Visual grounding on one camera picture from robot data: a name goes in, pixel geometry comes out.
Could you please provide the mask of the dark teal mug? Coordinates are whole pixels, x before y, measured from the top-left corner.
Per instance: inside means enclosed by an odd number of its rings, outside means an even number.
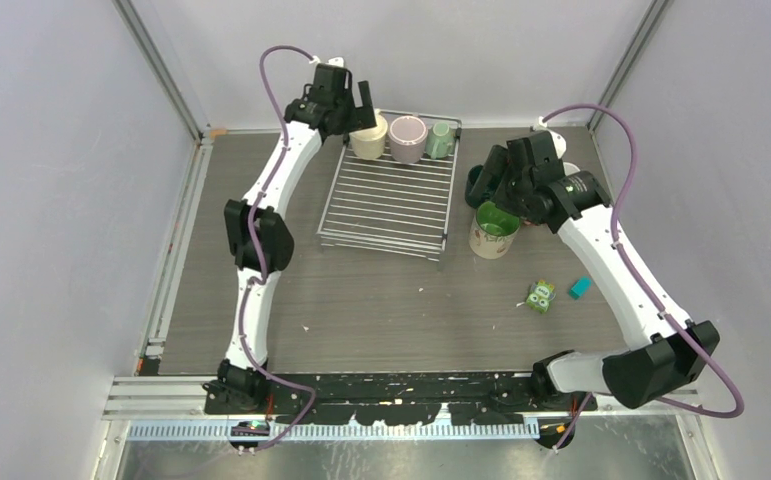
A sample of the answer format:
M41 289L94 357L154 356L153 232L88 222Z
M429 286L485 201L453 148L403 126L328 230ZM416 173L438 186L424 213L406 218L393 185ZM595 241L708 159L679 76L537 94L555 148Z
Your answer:
M483 166L475 165L470 169L466 178L464 200L467 203L467 205L473 209L478 209L479 206L485 202L483 192L479 192L479 193L474 192L475 186L482 172L483 172Z

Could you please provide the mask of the cream mug back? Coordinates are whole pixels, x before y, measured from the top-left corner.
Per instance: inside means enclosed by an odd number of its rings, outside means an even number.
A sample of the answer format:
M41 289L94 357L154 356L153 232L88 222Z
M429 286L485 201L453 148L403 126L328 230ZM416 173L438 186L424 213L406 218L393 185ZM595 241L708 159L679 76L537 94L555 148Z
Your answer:
M372 128L357 130L349 134L350 147L356 157L363 160L376 160L385 151L388 134L388 122L380 109L374 110L376 124Z

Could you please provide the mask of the cream mug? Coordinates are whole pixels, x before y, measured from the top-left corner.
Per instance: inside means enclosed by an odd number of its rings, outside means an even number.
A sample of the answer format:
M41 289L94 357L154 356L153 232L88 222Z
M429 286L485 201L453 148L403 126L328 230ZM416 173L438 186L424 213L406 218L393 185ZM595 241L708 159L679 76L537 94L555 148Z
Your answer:
M496 260L510 249L522 225L521 219L486 201L475 211L469 234L469 246L483 259Z
M374 110L376 124L372 128L357 130L349 134L350 147L356 157L363 160L376 160L385 151L388 134L388 122L380 109Z

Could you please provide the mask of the cream mug front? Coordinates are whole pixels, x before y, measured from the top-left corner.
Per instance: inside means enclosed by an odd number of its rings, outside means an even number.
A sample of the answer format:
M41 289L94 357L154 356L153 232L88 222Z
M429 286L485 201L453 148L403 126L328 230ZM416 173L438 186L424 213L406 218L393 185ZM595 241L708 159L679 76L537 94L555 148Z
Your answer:
M469 234L469 246L483 259L496 260L510 249L522 225L521 219L486 201L475 211Z

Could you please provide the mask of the small sage green cup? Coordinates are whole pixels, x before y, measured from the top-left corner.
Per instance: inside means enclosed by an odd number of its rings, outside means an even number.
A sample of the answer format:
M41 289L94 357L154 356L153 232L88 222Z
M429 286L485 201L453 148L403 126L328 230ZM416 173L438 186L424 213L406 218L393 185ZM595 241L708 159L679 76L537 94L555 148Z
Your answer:
M433 160L448 157L455 146L456 130L448 123L437 122L428 132L425 153Z

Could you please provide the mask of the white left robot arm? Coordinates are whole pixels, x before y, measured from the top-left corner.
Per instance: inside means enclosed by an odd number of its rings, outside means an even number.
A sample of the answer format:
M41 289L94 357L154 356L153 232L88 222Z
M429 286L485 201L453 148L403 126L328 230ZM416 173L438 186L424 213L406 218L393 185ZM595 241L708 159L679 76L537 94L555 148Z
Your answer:
M254 414L266 405L272 383L265 373L268 324L278 281L295 248L285 222L290 199L326 138L372 128L376 115L368 82L354 89L343 58L334 57L315 64L312 82L279 120L281 133L261 174L223 209L238 300L217 377L203 386L209 414Z

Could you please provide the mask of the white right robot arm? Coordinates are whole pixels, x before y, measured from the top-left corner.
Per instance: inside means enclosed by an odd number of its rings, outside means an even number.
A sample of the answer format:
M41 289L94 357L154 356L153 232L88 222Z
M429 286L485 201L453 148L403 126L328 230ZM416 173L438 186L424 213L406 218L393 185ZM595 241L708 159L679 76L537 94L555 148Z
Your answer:
M493 206L545 225L578 257L620 327L622 351L563 351L536 362L530 389L535 403L557 410L572 392L609 394L635 409L696 381L720 342L710 321L695 321L655 280L615 225L610 195L590 172L566 174L563 138L534 131L494 145L471 190Z

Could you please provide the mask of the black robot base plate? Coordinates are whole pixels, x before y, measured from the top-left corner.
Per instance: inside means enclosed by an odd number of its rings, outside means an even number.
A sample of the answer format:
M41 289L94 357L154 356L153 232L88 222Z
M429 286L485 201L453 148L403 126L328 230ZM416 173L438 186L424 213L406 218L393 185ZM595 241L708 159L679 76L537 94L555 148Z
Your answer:
M270 414L281 423L429 425L447 414L455 426L514 425L529 414L566 418L596 408L582 393L540 396L527 373L415 372L290 374L270 381L251 370L202 385L210 415Z

